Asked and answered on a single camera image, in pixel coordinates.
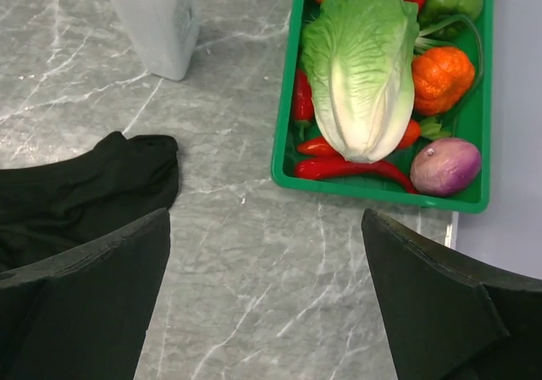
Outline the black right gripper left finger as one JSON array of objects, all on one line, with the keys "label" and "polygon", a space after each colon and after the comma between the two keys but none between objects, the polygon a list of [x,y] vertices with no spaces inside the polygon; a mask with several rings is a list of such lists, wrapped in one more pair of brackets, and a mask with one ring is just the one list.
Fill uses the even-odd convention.
[{"label": "black right gripper left finger", "polygon": [[170,253],[160,209],[1,274],[3,379],[131,379]]}]

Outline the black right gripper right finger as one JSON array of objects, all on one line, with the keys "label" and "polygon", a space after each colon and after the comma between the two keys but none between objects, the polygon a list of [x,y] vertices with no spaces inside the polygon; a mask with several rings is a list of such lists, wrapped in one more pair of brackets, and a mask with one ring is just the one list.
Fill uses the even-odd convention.
[{"label": "black right gripper right finger", "polygon": [[541,282],[368,209],[362,236],[400,379],[539,379]]}]

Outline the black printed t-shirt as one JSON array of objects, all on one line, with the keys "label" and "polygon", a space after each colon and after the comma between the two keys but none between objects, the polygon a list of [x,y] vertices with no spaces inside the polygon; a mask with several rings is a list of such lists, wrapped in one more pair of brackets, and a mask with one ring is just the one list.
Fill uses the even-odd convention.
[{"label": "black printed t-shirt", "polygon": [[168,135],[113,132],[66,161],[1,172],[1,269],[44,260],[161,208],[180,188]]}]

